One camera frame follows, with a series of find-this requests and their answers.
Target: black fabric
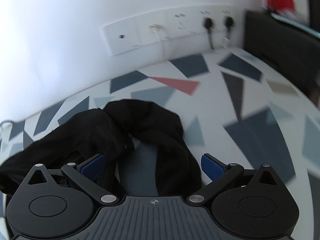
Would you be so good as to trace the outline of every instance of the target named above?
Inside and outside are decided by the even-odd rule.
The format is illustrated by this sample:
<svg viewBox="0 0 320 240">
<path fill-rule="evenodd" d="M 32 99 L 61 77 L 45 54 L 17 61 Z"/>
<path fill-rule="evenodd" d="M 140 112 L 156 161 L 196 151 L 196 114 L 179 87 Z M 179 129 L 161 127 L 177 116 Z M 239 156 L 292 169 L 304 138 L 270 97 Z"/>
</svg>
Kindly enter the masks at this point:
<svg viewBox="0 0 320 240">
<path fill-rule="evenodd" d="M 156 187 L 160 196 L 187 197 L 201 188 L 201 173 L 183 141 L 180 118 L 153 102 L 124 99 L 101 109 L 74 115 L 44 138 L 10 157 L 0 166 L 0 190 L 12 196 L 33 165 L 59 169 L 100 153 L 105 170 L 95 182 L 122 197 L 115 164 L 134 150 L 131 136 L 157 146 Z"/>
</svg>

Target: silver screw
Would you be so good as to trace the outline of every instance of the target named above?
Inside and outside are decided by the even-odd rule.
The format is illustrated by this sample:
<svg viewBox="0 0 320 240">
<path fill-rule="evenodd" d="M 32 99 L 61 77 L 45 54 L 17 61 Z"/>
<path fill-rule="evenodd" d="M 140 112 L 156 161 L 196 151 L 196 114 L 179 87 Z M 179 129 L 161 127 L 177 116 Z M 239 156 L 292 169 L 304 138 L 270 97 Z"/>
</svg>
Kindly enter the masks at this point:
<svg viewBox="0 0 320 240">
<path fill-rule="evenodd" d="M 116 200 L 117 200 L 117 197 L 113 195 L 104 195 L 101 197 L 101 201 L 104 203 L 112 203 Z"/>
<path fill-rule="evenodd" d="M 189 197 L 189 200 L 193 203 L 200 203 L 200 202 L 204 201 L 204 196 L 192 195 Z"/>
</svg>

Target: black garment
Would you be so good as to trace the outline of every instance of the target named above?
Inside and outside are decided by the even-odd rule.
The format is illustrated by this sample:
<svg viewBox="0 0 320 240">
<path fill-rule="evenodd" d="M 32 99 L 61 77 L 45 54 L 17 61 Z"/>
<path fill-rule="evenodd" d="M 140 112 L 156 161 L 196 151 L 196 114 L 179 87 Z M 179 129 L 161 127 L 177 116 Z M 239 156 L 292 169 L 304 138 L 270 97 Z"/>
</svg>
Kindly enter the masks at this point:
<svg viewBox="0 0 320 240">
<path fill-rule="evenodd" d="M 201 188 L 201 173 L 183 141 L 180 118 L 153 102 L 124 99 L 74 115 L 0 166 L 0 190 L 13 195 L 33 165 L 59 169 L 100 153 L 106 168 L 95 182 L 118 197 L 124 194 L 114 176 L 118 158 L 134 150 L 131 136 L 157 146 L 156 187 L 159 196 L 184 198 Z"/>
</svg>

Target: pink triangle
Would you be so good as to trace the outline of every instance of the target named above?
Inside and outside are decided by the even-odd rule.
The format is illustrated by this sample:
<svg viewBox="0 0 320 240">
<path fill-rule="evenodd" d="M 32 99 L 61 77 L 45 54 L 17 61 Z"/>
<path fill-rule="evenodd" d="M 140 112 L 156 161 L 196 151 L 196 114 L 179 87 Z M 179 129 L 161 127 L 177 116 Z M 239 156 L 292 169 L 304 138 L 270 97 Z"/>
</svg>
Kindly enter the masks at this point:
<svg viewBox="0 0 320 240">
<path fill-rule="evenodd" d="M 149 77 L 149 78 L 156 80 L 162 84 L 165 84 L 169 87 L 175 88 L 188 95 L 192 95 L 193 92 L 196 90 L 197 86 L 200 84 L 200 82 L 192 81 L 192 80 L 183 80 L 183 79 L 174 79 L 174 78 L 158 78 L 158 77 Z"/>
</svg>

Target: crosshair symbol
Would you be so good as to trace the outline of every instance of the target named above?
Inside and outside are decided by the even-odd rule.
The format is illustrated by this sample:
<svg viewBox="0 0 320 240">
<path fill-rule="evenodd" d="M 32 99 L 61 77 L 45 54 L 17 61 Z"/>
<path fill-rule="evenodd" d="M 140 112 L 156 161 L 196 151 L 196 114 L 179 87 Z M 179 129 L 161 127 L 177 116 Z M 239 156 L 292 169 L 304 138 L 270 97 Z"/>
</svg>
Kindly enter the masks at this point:
<svg viewBox="0 0 320 240">
<path fill-rule="evenodd" d="M 149 201 L 149 202 L 151 202 L 153 205 L 155 205 L 155 204 L 158 204 L 158 203 L 161 202 L 161 201 L 156 200 L 156 199 L 153 199 L 153 200 L 151 200 L 151 201 Z"/>
</svg>

